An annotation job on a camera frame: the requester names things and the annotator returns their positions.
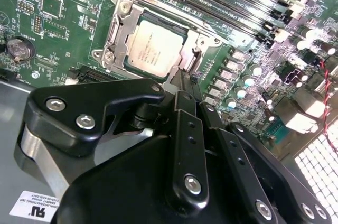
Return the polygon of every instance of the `motherboard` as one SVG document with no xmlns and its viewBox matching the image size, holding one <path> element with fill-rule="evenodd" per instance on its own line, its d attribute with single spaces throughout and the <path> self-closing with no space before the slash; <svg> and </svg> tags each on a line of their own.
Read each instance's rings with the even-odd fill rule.
<svg viewBox="0 0 338 224">
<path fill-rule="evenodd" d="M 34 87 L 178 69 L 262 142 L 321 127 L 338 90 L 338 0 L 0 0 L 0 67 Z"/>
</svg>

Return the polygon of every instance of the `capacitor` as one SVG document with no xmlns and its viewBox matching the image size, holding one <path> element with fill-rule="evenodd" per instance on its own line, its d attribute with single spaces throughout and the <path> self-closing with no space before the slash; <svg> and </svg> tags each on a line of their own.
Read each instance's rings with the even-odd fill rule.
<svg viewBox="0 0 338 224">
<path fill-rule="evenodd" d="M 249 67 L 250 71 L 252 72 L 252 75 L 254 76 L 260 76 L 262 74 L 262 69 L 261 67 L 259 67 L 259 65 L 257 65 L 256 63 L 253 63 L 250 67 Z"/>
<path fill-rule="evenodd" d="M 301 31 L 301 36 L 312 40 L 316 38 L 316 31 L 309 29 L 308 27 L 304 27 L 304 29 Z"/>
<path fill-rule="evenodd" d="M 251 87 L 255 84 L 255 81 L 251 78 L 250 75 L 244 75 L 242 77 L 242 80 L 243 80 L 245 86 L 248 86 L 248 87 Z"/>
<path fill-rule="evenodd" d="M 264 114 L 270 122 L 276 118 L 272 111 L 268 108 L 264 109 Z"/>
<path fill-rule="evenodd" d="M 7 41 L 7 51 L 16 62 L 25 62 L 35 56 L 33 43 L 22 36 L 15 36 Z"/>
<path fill-rule="evenodd" d="M 270 105 L 273 103 L 272 99 L 270 98 L 270 95 L 268 94 L 268 92 L 263 91 L 261 93 L 263 100 L 266 102 L 267 105 Z"/>
<path fill-rule="evenodd" d="M 226 100 L 226 104 L 227 104 L 228 108 L 232 108 L 232 109 L 236 108 L 236 101 L 233 98 L 228 98 Z"/>
<path fill-rule="evenodd" d="M 308 79 L 308 76 L 303 71 L 299 71 L 297 76 L 302 82 Z"/>
<path fill-rule="evenodd" d="M 320 49 L 325 51 L 328 55 L 332 55 L 336 52 L 336 48 L 333 47 L 333 45 L 329 43 L 322 43 L 320 45 Z"/>
<path fill-rule="evenodd" d="M 244 98 L 244 96 L 246 94 L 245 90 L 240 86 L 235 87 L 234 92 L 236 93 L 236 96 L 239 99 Z"/>
<path fill-rule="evenodd" d="M 297 77 L 294 77 L 292 80 L 291 80 L 292 84 L 295 85 L 297 88 L 300 88 L 303 83 L 301 82 L 301 80 L 299 80 Z"/>
<path fill-rule="evenodd" d="M 292 44 L 297 47 L 299 51 L 309 47 L 309 42 L 301 38 L 295 38 L 292 40 Z"/>
</svg>

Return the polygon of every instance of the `green circuit board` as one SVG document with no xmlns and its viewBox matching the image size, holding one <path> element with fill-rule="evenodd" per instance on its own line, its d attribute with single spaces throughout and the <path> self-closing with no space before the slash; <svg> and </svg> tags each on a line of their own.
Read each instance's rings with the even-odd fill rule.
<svg viewBox="0 0 338 224">
<path fill-rule="evenodd" d="M 271 123 L 266 119 L 264 109 L 258 104 L 261 100 L 258 87 L 264 87 L 273 95 L 274 103 L 278 103 L 284 96 L 291 96 L 296 89 L 294 86 L 285 85 L 280 80 L 279 84 L 273 82 L 278 81 L 278 70 L 281 70 L 284 62 L 292 55 L 299 55 L 299 51 L 290 42 L 282 43 L 272 50 L 260 43 L 255 35 L 268 35 L 262 27 L 268 21 L 290 33 L 298 33 L 304 26 L 316 29 L 318 39 L 337 45 L 338 38 L 331 35 L 330 31 L 338 30 L 338 0 L 308 0 L 311 2 L 299 14 L 301 24 L 294 26 L 269 16 L 268 10 L 282 13 L 287 11 L 288 8 L 277 3 L 277 0 L 250 0 L 250 3 L 245 0 L 224 0 L 227 2 L 225 6 L 209 0 L 194 0 L 201 4 L 197 9 L 179 0 L 159 1 L 204 20 L 227 40 L 217 48 L 209 48 L 194 73 L 204 97 L 213 99 L 212 104 L 217 107 L 224 122 L 240 121 L 256 135 L 269 134 L 271 130 L 273 134 L 274 128 L 271 127 L 282 127 L 283 133 L 280 133 L 278 141 L 282 140 L 288 129 L 283 124 L 278 124 L 278 120 Z M 261 5 L 253 4 L 255 1 L 261 1 Z M 206 13 L 203 3 L 220 14 L 221 18 L 226 17 L 232 22 L 219 20 L 211 13 Z M 1 68 L 16 72 L 20 81 L 34 87 L 64 85 L 69 69 L 81 66 L 88 66 L 117 79 L 125 79 L 124 75 L 107 71 L 91 56 L 93 49 L 105 45 L 114 7 L 111 0 L 0 0 L 0 43 L 5 43 L 13 36 L 22 36 L 30 40 L 36 49 L 35 57 L 23 63 L 17 63 L 6 52 L 0 54 Z M 208 91 L 215 77 L 220 68 L 224 67 L 224 61 L 231 58 L 234 49 L 249 54 L 250 59 L 241 61 L 240 69 L 234 69 L 236 77 L 227 80 L 228 87 L 222 89 L 220 95 L 210 96 Z M 323 58 L 327 57 L 318 49 L 316 52 Z M 245 87 L 246 97 L 250 98 L 239 99 L 235 109 L 229 108 L 225 100 L 233 95 L 234 87 L 244 74 L 249 73 L 248 66 L 253 62 L 260 65 L 262 75 L 254 78 L 253 86 Z M 305 67 L 304 71 L 309 77 L 317 73 L 312 67 Z"/>
</svg>

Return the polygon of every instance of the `black bracket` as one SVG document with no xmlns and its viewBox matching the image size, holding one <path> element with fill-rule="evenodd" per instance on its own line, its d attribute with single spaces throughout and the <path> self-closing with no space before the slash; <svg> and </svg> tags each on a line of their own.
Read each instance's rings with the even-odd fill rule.
<svg viewBox="0 0 338 224">
<path fill-rule="evenodd" d="M 23 120 L 36 137 L 67 154 L 85 156 L 109 128 L 108 118 L 139 104 L 159 103 L 164 96 L 151 79 L 39 88 L 30 93 Z"/>
</svg>

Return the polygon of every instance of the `black plastic mount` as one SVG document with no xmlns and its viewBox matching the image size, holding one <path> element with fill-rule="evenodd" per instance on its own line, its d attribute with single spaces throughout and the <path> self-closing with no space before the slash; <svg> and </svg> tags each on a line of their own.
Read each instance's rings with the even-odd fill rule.
<svg viewBox="0 0 338 224">
<path fill-rule="evenodd" d="M 75 179 L 52 223 L 331 223 L 318 200 L 243 125 L 225 129 L 217 110 L 199 101 L 188 73 L 179 71 L 171 83 L 179 89 L 174 94 L 150 79 L 30 94 L 24 114 L 30 132 L 73 156 L 93 153 L 107 128 L 167 118 L 153 127 L 153 137 Z M 49 110 L 50 98 L 62 99 L 65 109 Z M 78 127 L 80 114 L 92 116 L 95 127 Z"/>
</svg>

